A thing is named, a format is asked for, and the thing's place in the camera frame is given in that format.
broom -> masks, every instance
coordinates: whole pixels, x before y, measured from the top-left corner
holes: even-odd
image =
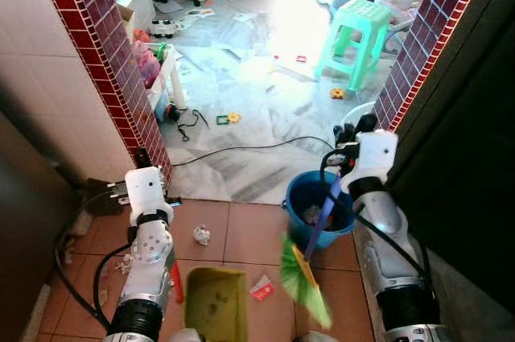
[[[334,196],[340,194],[340,177],[336,177],[331,185],[331,193]],[[317,284],[309,261],[315,244],[320,238],[323,227],[325,226],[329,213],[334,207],[334,202],[326,198],[323,202],[322,210],[319,214],[319,219],[316,222],[313,234],[307,244],[306,252],[303,254],[297,248],[295,243],[285,238],[284,250],[282,251],[280,276],[284,290],[293,298],[295,302],[304,305],[311,316],[320,323],[323,328],[330,328],[332,325],[331,312],[326,304],[320,287]]]

blue bucket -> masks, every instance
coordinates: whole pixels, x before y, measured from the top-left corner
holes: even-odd
[[[330,184],[335,180],[335,175],[326,172],[325,179],[330,186]],[[326,190],[320,182],[319,171],[306,171],[295,177],[290,182],[290,185],[288,185],[285,199],[285,208],[290,214],[288,233],[291,240],[293,240],[300,249],[306,249],[314,228],[303,221],[301,218],[302,214],[312,205],[318,205],[322,208],[326,196]],[[352,211],[351,196],[341,193],[339,200],[349,207],[348,212]],[[327,248],[338,237],[350,233],[354,228],[353,215],[346,215],[344,212],[334,214],[335,210],[341,210],[341,208],[335,206],[332,211],[332,214],[336,219],[333,226],[335,226],[337,230],[322,231],[319,240],[316,242],[316,249]]]

green broom bristles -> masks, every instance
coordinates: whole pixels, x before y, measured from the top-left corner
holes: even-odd
[[[311,316],[323,328],[330,328],[332,317],[320,288],[318,284],[313,285],[309,282],[292,247],[295,247],[293,241],[285,238],[280,268],[282,286],[295,302],[301,303],[309,310]]]

wall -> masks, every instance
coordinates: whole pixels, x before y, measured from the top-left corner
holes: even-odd
[[[0,0],[3,108],[76,181],[134,168],[52,0]]]
[[[53,0],[126,148],[140,146],[168,181],[171,162],[114,0]]]
[[[406,41],[374,106],[383,129],[395,130],[470,0],[423,0]]]

cardboard box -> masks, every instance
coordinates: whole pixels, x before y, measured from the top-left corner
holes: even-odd
[[[118,10],[120,11],[120,15],[122,16],[123,25],[126,28],[127,36],[129,37],[129,41],[131,43],[134,42],[134,19],[135,14],[134,11],[126,6],[121,6],[117,4]]]

